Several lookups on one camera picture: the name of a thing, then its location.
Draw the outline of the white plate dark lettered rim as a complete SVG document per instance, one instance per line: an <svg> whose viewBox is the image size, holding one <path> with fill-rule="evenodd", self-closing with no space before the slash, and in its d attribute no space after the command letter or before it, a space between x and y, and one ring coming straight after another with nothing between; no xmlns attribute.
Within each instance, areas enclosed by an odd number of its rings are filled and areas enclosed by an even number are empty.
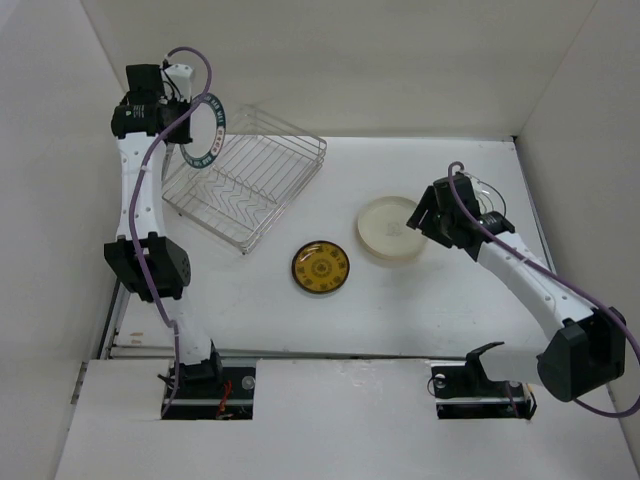
<svg viewBox="0 0 640 480"><path fill-rule="evenodd" d="M184 161L194 169L211 166L222 152L227 116L222 102L213 93L203 95L203 101L190 118L192 142L180 147Z"/></svg>

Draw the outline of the white plate black rim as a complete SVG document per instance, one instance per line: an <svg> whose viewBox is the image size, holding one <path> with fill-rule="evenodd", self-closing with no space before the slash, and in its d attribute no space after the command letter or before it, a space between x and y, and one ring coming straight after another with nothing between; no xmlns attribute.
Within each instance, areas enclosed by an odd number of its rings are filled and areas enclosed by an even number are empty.
<svg viewBox="0 0 640 480"><path fill-rule="evenodd" d="M498 190L479 179L474 179L473 185L482 213L495 211L503 216L507 214L506 200Z"/></svg>

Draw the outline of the yellow patterned plate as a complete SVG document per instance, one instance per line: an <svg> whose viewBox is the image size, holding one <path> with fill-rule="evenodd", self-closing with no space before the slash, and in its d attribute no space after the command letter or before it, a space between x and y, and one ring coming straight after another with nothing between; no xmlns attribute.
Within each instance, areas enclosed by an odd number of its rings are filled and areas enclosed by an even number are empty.
<svg viewBox="0 0 640 480"><path fill-rule="evenodd" d="M328 240L302 245L291 260L295 284L311 295L329 295L347 281L351 270L346 251Z"/></svg>

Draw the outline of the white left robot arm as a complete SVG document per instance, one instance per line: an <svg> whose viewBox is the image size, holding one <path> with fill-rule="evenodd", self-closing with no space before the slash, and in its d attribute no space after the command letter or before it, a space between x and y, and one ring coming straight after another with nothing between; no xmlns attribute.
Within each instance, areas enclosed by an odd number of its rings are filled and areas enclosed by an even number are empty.
<svg viewBox="0 0 640 480"><path fill-rule="evenodd" d="M121 213L104 258L120 283L155 306L174 341L176 360L164 382L182 394L217 394L224 373L219 354L187 297L191 263L166 232L162 186L165 161L191 140L190 122L173 123L192 105L192 67L163 62L129 65L129 89L115 107L111 131L121 165Z"/></svg>

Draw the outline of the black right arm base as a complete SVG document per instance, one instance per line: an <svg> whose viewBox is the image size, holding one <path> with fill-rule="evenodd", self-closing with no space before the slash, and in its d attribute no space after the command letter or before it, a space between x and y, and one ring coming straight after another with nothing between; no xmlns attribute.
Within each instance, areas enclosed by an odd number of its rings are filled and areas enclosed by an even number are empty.
<svg viewBox="0 0 640 480"><path fill-rule="evenodd" d="M463 360L431 364L427 391L435 399L439 420L533 418L538 404L531 388L519 382L490 380L481 365L484 353L502 345L492 342L471 350Z"/></svg>

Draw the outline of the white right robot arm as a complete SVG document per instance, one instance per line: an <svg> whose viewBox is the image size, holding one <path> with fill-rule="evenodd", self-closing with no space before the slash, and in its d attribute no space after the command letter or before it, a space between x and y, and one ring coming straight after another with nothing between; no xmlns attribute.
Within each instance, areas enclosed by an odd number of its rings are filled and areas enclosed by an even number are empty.
<svg viewBox="0 0 640 480"><path fill-rule="evenodd" d="M551 278L504 215L481 211L467 176L435 181L407 225L444 247L464 251L491 272L548 340L533 349L497 341L469 352L463 381L470 391L484 394L498 382L514 381L541 385L554 398L570 402L622 376L623 317Z"/></svg>

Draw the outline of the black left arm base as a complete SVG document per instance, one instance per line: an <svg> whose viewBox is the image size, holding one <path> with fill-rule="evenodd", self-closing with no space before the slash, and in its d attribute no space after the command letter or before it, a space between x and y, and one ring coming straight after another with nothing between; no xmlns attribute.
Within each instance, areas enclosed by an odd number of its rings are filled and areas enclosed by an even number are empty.
<svg viewBox="0 0 640 480"><path fill-rule="evenodd" d="M162 420L252 420L257 383L257 361L224 358L222 380L181 381L173 394L173 370L162 376L166 384L160 418Z"/></svg>

